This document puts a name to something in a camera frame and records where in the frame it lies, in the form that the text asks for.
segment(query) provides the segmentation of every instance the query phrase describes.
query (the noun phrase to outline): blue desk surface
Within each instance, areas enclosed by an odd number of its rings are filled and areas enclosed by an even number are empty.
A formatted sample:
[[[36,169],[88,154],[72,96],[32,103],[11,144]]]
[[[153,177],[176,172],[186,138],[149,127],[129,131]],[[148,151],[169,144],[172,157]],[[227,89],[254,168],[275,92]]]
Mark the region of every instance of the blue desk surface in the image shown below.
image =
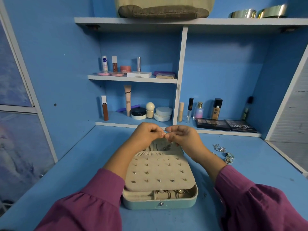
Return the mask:
[[[33,230],[56,200],[86,185],[133,130],[95,126],[0,218],[0,228]],[[212,144],[219,143],[233,153],[233,167],[249,179],[283,190],[295,209],[308,219],[308,180],[267,143],[257,137],[200,136],[210,150],[213,150]],[[220,230],[218,220],[222,209],[213,184],[206,171],[187,158],[199,188],[196,204],[189,209],[173,210],[132,211],[122,206],[120,212],[124,231],[187,230],[192,227],[196,231]]]

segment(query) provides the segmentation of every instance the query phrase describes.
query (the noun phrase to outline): purple pen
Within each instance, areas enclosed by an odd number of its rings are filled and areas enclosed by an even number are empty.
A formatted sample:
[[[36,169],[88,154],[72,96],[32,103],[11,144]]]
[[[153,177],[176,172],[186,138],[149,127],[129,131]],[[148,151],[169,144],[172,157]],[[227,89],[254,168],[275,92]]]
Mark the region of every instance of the purple pen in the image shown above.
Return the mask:
[[[131,107],[131,109],[133,109],[133,108],[139,108],[139,107],[140,107],[140,105],[137,104],[137,105],[133,105],[133,106]],[[124,112],[124,111],[126,111],[126,108],[118,109],[116,112],[120,113],[120,112]]]

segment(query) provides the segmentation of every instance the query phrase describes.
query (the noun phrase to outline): pink perfume bottle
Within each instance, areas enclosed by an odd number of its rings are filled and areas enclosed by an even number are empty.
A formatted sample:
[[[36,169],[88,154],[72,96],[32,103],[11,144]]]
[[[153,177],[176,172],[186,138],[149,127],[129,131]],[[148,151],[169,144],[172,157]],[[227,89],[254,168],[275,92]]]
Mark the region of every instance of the pink perfume bottle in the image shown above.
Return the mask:
[[[198,102],[197,107],[195,108],[195,111],[193,113],[193,119],[195,120],[196,118],[202,118],[203,116],[203,108],[202,108],[203,102]]]

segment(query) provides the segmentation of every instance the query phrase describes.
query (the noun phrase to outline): black lid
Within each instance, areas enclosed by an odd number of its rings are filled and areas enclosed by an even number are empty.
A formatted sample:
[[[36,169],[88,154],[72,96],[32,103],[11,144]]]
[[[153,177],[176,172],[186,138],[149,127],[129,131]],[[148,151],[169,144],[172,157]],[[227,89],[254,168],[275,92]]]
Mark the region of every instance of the black lid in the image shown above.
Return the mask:
[[[188,110],[192,110],[192,108],[193,108],[193,98],[191,97],[188,103]]]
[[[221,105],[222,105],[222,99],[220,99],[220,98],[215,98],[213,107],[214,107],[214,108],[221,108]]]
[[[137,116],[137,117],[138,116],[144,116],[144,115],[147,114],[147,110],[145,108],[141,108],[141,107],[134,108],[134,109],[131,110],[131,114],[133,116]]]
[[[250,96],[250,97],[248,98],[248,100],[247,100],[247,103],[248,103],[248,104],[252,104],[252,102],[253,102],[253,96]]]

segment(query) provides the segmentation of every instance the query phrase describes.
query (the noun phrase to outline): purple sleeve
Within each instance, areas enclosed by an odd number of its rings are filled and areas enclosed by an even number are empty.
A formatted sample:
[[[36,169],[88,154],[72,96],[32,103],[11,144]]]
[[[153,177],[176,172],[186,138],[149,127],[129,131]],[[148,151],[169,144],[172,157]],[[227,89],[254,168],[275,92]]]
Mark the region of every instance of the purple sleeve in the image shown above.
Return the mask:
[[[99,169],[80,192],[56,201],[35,230],[121,231],[119,206],[124,185],[118,175]]]
[[[220,171],[215,190],[226,208],[223,230],[308,230],[308,222],[281,190],[255,184],[231,165]]]

